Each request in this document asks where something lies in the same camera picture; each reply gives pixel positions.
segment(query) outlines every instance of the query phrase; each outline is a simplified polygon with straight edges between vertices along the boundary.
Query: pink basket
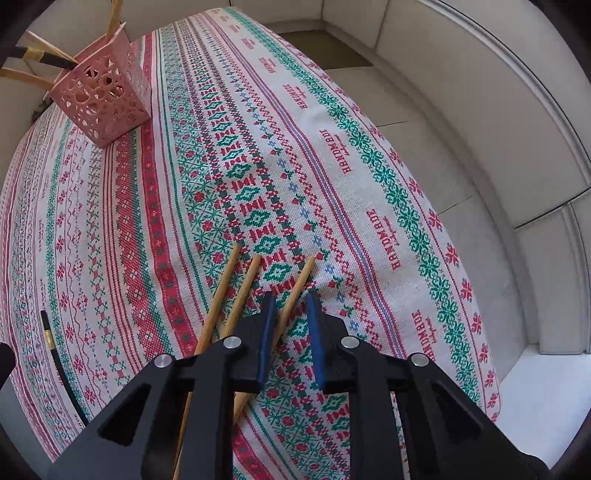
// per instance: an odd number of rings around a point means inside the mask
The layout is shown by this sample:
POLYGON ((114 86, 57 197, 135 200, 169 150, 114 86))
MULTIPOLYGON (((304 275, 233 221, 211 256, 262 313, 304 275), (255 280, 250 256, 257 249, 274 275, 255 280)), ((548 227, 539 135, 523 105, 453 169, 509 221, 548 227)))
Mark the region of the pink basket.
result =
POLYGON ((63 72, 49 92, 85 135, 103 148, 151 116, 151 88, 121 25, 106 45, 105 36, 78 55, 80 63, 63 72))

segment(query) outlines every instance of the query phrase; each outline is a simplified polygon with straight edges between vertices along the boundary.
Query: patterned tablecloth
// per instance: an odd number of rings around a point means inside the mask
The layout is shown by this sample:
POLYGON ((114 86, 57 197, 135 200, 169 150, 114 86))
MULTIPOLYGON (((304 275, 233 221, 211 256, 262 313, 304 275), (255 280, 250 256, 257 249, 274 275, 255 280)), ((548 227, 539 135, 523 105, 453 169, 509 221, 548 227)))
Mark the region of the patterned tablecloth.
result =
MULTIPOLYGON (((22 139, 2 189, 1 339, 17 353, 12 383, 47 454, 83 426, 40 310, 92 418, 156 354, 193 353, 233 241, 245 247, 222 316, 255 252, 247 313, 269 288, 281 306, 314 254, 309 285, 328 312, 383 353, 425 352, 495 419, 498 384, 462 263, 346 93, 232 8, 161 28, 137 51, 152 120, 101 150, 54 106, 22 139)), ((347 396, 318 392, 301 304, 245 413, 237 478, 347 476, 347 396)))

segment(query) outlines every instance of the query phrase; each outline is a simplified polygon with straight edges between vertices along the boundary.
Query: pen holder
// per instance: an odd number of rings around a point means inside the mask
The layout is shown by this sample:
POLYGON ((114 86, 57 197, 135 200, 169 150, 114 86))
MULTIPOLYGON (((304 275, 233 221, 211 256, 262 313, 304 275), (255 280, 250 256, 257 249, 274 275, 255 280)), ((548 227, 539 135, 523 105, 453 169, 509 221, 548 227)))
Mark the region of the pen holder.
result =
POLYGON ((151 117, 151 88, 122 24, 82 50, 49 95, 98 147, 104 148, 151 117))

